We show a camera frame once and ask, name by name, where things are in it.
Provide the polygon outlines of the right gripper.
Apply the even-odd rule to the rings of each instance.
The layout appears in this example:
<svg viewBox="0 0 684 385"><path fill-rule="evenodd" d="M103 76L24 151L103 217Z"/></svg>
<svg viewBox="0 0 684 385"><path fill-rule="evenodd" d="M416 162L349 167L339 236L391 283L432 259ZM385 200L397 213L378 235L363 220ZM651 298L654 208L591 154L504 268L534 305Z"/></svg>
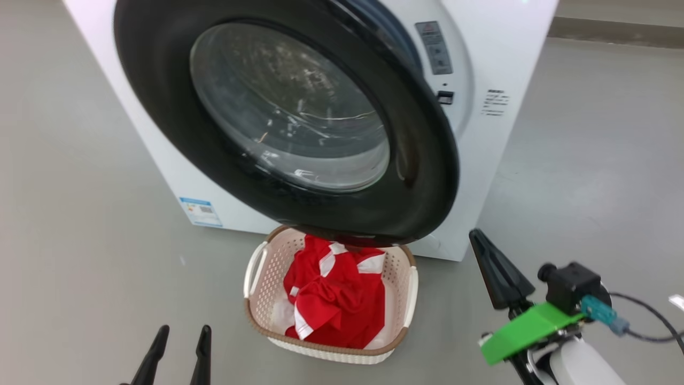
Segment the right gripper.
<svg viewBox="0 0 684 385"><path fill-rule="evenodd" d="M477 265L495 310L525 311L532 307L528 297L535 292L532 283L516 268L507 256L481 229L469 232L469 241ZM527 353L510 357L510 365L523 384L540 384L535 365Z"/></svg>

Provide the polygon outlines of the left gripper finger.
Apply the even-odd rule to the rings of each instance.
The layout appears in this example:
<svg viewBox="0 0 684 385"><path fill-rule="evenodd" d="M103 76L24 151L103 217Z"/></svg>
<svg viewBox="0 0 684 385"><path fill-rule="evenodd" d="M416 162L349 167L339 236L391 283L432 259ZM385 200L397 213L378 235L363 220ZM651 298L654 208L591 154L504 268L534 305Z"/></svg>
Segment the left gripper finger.
<svg viewBox="0 0 684 385"><path fill-rule="evenodd" d="M169 326L161 326L135 373L134 378L130 381L132 385L154 384L157 366L164 356L166 344L168 343L168 336Z"/></svg>
<svg viewBox="0 0 684 385"><path fill-rule="evenodd" d="M212 383L212 328L203 326L196 347L196 364L191 385L210 385Z"/></svg>

